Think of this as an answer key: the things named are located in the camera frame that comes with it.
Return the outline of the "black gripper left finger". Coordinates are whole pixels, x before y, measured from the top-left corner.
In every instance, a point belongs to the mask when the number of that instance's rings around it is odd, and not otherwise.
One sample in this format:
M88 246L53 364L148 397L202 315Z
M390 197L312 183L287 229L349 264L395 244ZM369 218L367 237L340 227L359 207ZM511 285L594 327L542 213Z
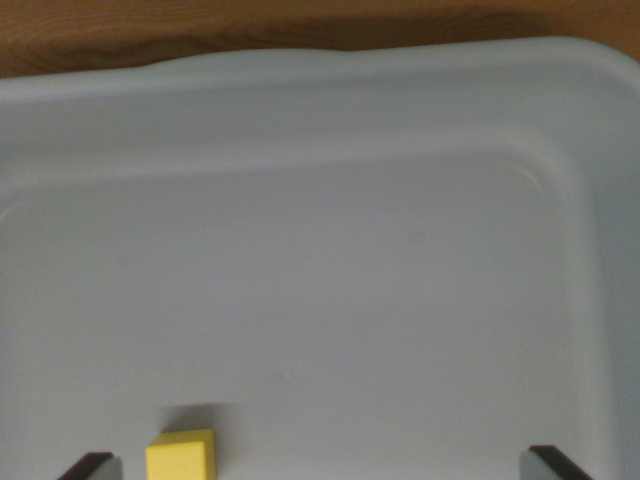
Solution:
M86 453L59 477L59 480L122 479L122 461L111 452Z

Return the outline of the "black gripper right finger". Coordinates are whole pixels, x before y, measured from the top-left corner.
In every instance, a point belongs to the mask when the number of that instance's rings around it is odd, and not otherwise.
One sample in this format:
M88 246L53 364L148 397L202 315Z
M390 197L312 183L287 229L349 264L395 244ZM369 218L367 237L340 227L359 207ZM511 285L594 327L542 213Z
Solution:
M532 445L519 456L520 480L592 480L554 445Z

